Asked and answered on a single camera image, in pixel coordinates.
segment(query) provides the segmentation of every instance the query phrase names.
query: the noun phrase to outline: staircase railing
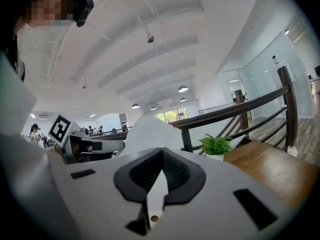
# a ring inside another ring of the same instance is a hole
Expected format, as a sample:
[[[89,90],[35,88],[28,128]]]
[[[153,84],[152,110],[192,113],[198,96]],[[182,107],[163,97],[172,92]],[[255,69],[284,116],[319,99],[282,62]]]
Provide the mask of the staircase railing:
[[[270,122],[276,116],[280,115],[283,111],[285,111],[286,121],[282,123],[273,132],[271,132],[270,135],[262,139],[261,142],[265,142],[274,134],[276,134],[280,129],[286,126],[286,133],[277,141],[274,147],[277,147],[284,139],[285,139],[285,146],[283,149],[284,151],[287,151],[288,147],[293,147],[296,143],[297,129],[298,129],[298,113],[297,113],[296,97],[295,97],[292,81],[290,79],[288,70],[285,66],[278,69],[278,75],[281,80],[282,88],[277,89],[271,93],[268,93],[266,95],[263,95],[259,98],[256,98],[247,102],[236,104],[231,107],[226,107],[213,112],[208,112],[206,114],[198,115],[192,118],[171,122],[170,124],[172,126],[181,130],[184,150],[188,152],[193,152],[193,150],[198,150],[201,147],[201,145],[195,146],[195,147],[192,146],[189,129],[213,124],[228,118],[233,118],[233,120],[235,120],[236,116],[244,115],[247,111],[251,111],[253,109],[261,107],[281,96],[283,96],[284,98],[285,106],[282,107],[280,110],[276,111],[274,114],[272,114],[265,120],[259,123],[256,123],[251,127],[243,128],[241,127],[242,125],[240,125],[240,128],[237,129],[235,133],[229,135],[231,132],[228,132],[226,135],[231,139],[235,139],[243,135],[247,135],[253,130]]]

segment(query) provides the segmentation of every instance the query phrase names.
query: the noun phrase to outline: potted plant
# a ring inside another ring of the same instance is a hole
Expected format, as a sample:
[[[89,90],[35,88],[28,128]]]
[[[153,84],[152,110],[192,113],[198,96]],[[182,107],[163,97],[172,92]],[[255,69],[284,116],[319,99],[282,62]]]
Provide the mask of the potted plant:
[[[223,137],[212,137],[210,134],[205,134],[206,138],[199,139],[199,141],[203,144],[201,149],[206,153],[206,157],[217,159],[220,161],[224,160],[224,156],[232,150],[229,145],[231,138],[223,138]]]

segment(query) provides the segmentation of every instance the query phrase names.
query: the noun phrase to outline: security camera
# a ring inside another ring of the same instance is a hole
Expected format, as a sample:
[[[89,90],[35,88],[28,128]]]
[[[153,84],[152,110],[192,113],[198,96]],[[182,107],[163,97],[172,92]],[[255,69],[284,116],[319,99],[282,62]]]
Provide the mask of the security camera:
[[[149,35],[148,36],[148,43],[150,44],[150,43],[153,43],[154,42],[154,40],[155,40],[155,37],[153,36],[153,35]]]

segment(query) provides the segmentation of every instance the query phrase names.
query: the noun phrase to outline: window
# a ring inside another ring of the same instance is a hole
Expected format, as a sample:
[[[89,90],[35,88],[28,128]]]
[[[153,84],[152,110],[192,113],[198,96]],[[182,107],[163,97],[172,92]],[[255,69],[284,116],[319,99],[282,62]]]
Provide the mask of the window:
[[[178,109],[169,110],[163,113],[156,114],[156,118],[160,119],[161,121],[164,121],[166,123],[187,119],[187,111],[186,107],[181,107]]]

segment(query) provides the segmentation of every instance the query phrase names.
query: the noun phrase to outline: black headset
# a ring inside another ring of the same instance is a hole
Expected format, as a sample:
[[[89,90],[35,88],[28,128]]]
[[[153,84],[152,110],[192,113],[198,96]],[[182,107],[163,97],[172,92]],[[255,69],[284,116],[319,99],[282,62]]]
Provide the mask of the black headset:
[[[94,0],[73,0],[73,20],[79,28],[85,24],[94,6]]]

